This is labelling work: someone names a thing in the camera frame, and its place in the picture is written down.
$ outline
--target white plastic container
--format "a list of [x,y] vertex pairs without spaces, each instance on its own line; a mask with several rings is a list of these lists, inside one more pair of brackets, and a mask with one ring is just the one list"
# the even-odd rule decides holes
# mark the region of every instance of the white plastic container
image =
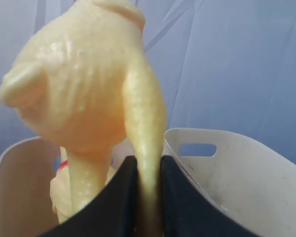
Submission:
[[[182,144],[214,144],[211,157],[180,156]],[[296,237],[296,165],[240,134],[175,128],[165,134],[172,155],[212,205],[263,237]],[[33,237],[57,225],[49,182],[58,147],[40,138],[22,141],[0,157],[0,237]],[[133,155],[127,140],[113,150],[118,168]]]

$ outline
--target handle cutout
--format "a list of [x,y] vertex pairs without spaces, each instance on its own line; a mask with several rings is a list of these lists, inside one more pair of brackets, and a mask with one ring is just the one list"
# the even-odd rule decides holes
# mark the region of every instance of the handle cutout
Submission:
[[179,148],[181,157],[212,157],[217,147],[214,144],[206,143],[183,143]]

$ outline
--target toy ear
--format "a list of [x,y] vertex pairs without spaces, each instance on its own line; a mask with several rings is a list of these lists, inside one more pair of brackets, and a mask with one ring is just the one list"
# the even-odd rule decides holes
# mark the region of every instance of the toy ear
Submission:
[[43,96],[46,85],[47,74],[41,64],[18,64],[3,77],[0,101],[12,108],[29,107]]

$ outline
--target white curtain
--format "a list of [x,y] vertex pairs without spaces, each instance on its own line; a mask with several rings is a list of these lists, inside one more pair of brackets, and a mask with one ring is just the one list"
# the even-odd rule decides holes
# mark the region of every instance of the white curtain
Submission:
[[[296,163],[296,0],[133,0],[169,127],[223,129]],[[73,0],[0,0],[0,80],[28,38]],[[0,105],[0,153],[33,136]]]

